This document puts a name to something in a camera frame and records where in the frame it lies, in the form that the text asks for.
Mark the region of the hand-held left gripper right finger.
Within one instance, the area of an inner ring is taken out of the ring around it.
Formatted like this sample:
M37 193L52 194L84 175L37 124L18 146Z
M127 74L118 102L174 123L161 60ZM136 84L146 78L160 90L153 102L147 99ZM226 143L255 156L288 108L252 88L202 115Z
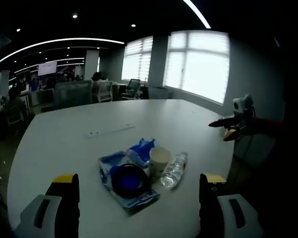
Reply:
M258 213L240 194L228 194L224 178L200 175L200 237L261 238Z

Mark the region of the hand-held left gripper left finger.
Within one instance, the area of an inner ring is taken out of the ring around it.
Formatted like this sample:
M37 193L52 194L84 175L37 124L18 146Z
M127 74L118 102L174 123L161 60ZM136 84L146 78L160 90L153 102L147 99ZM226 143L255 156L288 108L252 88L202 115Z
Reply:
M79 237L78 174L55 178L45 194L35 197L21 212L14 235L17 238Z

